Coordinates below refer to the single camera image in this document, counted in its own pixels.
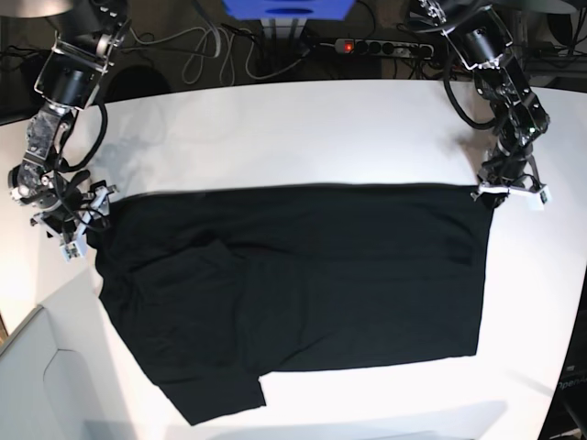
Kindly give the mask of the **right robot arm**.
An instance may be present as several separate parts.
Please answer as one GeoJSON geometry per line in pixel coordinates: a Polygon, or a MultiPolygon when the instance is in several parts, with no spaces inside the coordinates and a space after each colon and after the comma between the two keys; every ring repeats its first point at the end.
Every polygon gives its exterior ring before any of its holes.
{"type": "Polygon", "coordinates": [[[88,230],[108,226],[106,205],[112,192],[105,184],[89,192],[80,185],[89,178],[88,162],[101,146],[107,129],[107,112],[98,104],[101,125],[86,156],[71,165],[63,157],[77,116],[95,104],[100,85],[112,66],[116,50],[130,26],[125,1],[4,1],[1,15],[45,18],[55,30],[55,42],[34,83],[43,104],[31,117],[22,162],[8,174],[12,198],[35,206],[33,225],[49,237],[71,244],[88,230]]]}

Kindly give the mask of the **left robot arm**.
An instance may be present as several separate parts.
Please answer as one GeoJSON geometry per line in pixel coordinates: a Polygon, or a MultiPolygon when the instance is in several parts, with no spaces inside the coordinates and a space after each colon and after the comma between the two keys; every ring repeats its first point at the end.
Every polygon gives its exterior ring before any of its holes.
{"type": "Polygon", "coordinates": [[[539,177],[533,144],[547,132],[550,119],[526,79],[503,20],[488,1],[421,1],[418,5],[419,17],[406,24],[416,34],[439,34],[447,40],[442,82],[451,105],[469,127],[489,130],[495,138],[494,147],[484,155],[472,198],[491,195],[500,204],[515,195],[543,208],[550,193],[539,177]],[[478,95],[491,107],[492,119],[475,121],[458,104],[450,85],[456,64],[471,73],[478,95]]]}

